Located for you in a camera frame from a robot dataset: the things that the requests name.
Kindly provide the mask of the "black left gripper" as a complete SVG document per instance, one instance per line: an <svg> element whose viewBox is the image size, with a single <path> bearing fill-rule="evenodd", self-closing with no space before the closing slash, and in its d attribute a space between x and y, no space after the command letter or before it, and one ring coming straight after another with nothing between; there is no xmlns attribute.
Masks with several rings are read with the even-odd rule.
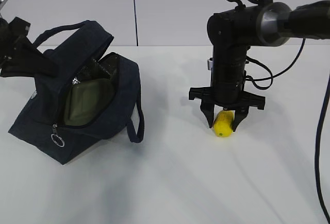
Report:
<svg viewBox="0 0 330 224"><path fill-rule="evenodd" d="M58 66L27 39L30 23L1 18L1 77L57 76Z"/></svg>

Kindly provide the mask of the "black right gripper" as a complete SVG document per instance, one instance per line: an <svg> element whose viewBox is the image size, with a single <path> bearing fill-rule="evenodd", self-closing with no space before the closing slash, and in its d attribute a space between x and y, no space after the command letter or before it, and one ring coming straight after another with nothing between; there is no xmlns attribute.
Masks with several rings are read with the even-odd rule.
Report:
<svg viewBox="0 0 330 224"><path fill-rule="evenodd" d="M209 87L191 88L189 99L201 99L200 110L205 115L209 128L213 127L215 106L236 109L232 130L248 116L249 108L263 110L266 98L244 91L246 45L214 46L212 54L211 84Z"/></svg>

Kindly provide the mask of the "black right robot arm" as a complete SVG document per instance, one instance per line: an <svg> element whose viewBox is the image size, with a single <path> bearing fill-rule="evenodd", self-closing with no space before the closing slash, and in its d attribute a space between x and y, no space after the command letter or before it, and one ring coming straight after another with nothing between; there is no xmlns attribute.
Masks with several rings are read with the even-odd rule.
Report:
<svg viewBox="0 0 330 224"><path fill-rule="evenodd" d="M278 47L290 38L329 39L329 1L302 5L294 10L281 2L214 13L207 22L208 37L213 45L208 60L211 81L208 87L189 90L189 99L201 100L200 110L209 127L214 124L215 106L234 111L231 128L247 117L250 107L264 109L263 96L245 91L246 81L255 83L246 73L247 63L261 63L247 56L252 46Z"/></svg>

